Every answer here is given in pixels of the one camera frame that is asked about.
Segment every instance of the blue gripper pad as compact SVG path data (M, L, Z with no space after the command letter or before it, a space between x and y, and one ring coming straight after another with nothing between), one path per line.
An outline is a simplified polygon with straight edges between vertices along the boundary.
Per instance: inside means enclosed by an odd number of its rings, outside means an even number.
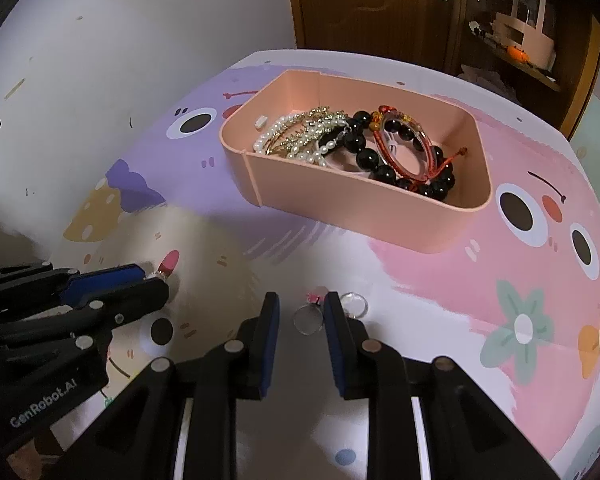
M278 341L278 327L280 326L280 298L277 294L267 293L263 312L260 314L269 316L269 327L266 334L262 358L260 361L262 378L260 380L260 395L265 397L271 385L273 374L273 360L276 354L276 343Z
M69 280L66 289L60 294L60 303L75 308L86 295L98 291L105 292L110 288L140 282L143 279L144 270L136 264L79 274Z
M338 388L340 396L344 397L346 390L344 375L344 356L342 354L342 343L340 341L340 337L338 336L334 311L331 305L331 302L333 301L332 294L333 293L330 292L324 298L324 328L327 332L327 344L329 346L329 356L331 357L331 369L333 370L333 380L336 383L336 387ZM335 294L335 298L338 300L338 306L340 306L340 300L337 294Z

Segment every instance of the table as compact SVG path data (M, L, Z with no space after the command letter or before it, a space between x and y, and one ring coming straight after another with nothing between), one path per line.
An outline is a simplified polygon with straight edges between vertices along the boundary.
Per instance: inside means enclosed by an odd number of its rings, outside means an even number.
M448 250L419 254L247 203L232 182L218 130L291 67L464 107L487 152L489 206ZM563 479L586 470L599 453L600 206L564 137L496 94L370 56L252 54L139 137L86 198L52 261L81 270L138 262L149 271L169 253L177 259L170 302L114 332L110 383L56 424L62 445L152 358L203 354L230 338L274 290L282 319L272 388L264 402L238 405L240 478L364 478L366 402L338 397L324 331L303 336L292 325L308 293L337 290L368 300L372 337L411 358L455 359Z

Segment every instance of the cartoon eye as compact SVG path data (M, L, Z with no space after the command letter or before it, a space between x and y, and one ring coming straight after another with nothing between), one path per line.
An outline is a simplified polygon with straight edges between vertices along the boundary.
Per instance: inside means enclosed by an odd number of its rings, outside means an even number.
M216 118L215 108L198 108L178 117L167 128L167 137L170 139L183 139L201 132Z
M140 346L152 357L167 355L173 341L173 323L165 312L152 312L142 318Z
M531 247L547 241L549 227L538 202L515 184L500 184L496 190L498 211L509 230Z
M587 277L590 280L596 280L600 274L600 260L591 235L583 226L575 222L571 224L569 232L576 260Z

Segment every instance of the orange butterfly print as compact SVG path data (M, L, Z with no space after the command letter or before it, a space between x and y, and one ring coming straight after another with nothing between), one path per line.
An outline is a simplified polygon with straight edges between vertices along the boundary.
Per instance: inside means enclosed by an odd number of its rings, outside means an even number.
M585 325L578 335L578 350L582 363L582 378L591 377L600 357L600 329Z

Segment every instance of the blue dot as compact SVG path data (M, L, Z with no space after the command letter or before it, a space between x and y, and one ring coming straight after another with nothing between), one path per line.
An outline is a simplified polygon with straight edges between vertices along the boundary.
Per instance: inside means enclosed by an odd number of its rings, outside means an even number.
M341 449L336 453L338 465L351 465L356 461L356 452L352 449Z

